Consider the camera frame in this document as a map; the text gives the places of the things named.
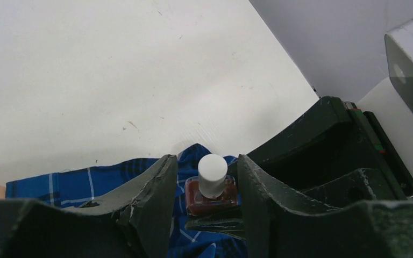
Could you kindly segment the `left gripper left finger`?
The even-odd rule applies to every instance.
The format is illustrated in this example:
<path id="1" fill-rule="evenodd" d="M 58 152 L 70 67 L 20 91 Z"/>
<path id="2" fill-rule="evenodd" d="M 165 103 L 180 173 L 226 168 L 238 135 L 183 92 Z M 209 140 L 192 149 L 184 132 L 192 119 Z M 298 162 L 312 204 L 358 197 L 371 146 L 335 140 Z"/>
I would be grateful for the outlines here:
<path id="1" fill-rule="evenodd" d="M 0 200 L 0 257 L 166 257 L 177 158 L 80 207 Z"/>

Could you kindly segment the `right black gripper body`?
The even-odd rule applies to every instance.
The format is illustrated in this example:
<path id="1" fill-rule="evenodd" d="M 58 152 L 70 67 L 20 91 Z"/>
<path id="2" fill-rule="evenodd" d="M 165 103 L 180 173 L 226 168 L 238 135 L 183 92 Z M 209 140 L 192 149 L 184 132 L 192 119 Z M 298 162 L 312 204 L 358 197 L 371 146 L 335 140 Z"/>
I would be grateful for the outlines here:
<path id="1" fill-rule="evenodd" d="M 372 146 L 372 153 L 379 162 L 379 170 L 395 199 L 406 200 L 412 197 L 413 177 L 375 114 L 359 109 L 353 102 L 344 102 L 344 106 L 366 141 Z"/>

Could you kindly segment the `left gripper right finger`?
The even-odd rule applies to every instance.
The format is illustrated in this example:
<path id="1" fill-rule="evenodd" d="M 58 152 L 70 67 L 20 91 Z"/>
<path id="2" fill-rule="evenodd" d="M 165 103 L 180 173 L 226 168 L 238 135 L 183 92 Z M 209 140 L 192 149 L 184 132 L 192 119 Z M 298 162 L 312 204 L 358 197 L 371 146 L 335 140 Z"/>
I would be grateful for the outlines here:
<path id="1" fill-rule="evenodd" d="M 249 257 L 413 257 L 413 201 L 333 207 L 275 179 L 246 155 L 238 183 Z"/>

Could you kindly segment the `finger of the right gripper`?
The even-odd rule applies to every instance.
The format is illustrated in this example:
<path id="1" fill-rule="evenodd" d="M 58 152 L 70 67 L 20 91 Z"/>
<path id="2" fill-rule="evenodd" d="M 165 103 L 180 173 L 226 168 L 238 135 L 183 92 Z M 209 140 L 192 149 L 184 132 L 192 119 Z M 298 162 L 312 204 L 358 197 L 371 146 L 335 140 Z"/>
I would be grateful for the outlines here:
<path id="1" fill-rule="evenodd" d="M 330 179 L 326 166 L 351 127 L 344 102 L 338 97 L 322 97 L 247 157 L 294 189 L 311 188 Z"/>
<path id="2" fill-rule="evenodd" d="M 303 194 L 335 207 L 346 207 L 360 200 L 394 200 L 395 195 L 378 169 L 360 168 L 338 179 L 303 191 Z M 210 233 L 222 233 L 245 240 L 245 226 L 241 207 L 202 217 L 189 217 L 185 229 Z"/>

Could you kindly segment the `red nail polish bottle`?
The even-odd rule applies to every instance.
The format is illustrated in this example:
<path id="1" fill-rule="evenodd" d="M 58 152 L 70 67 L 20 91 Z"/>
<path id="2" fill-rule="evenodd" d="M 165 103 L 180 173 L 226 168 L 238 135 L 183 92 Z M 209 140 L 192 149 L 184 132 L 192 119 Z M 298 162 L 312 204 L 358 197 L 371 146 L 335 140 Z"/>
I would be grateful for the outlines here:
<path id="1" fill-rule="evenodd" d="M 236 180 L 227 174 L 227 161 L 208 154 L 198 163 L 198 175 L 186 180 L 185 204 L 192 217 L 207 216 L 239 203 Z"/>

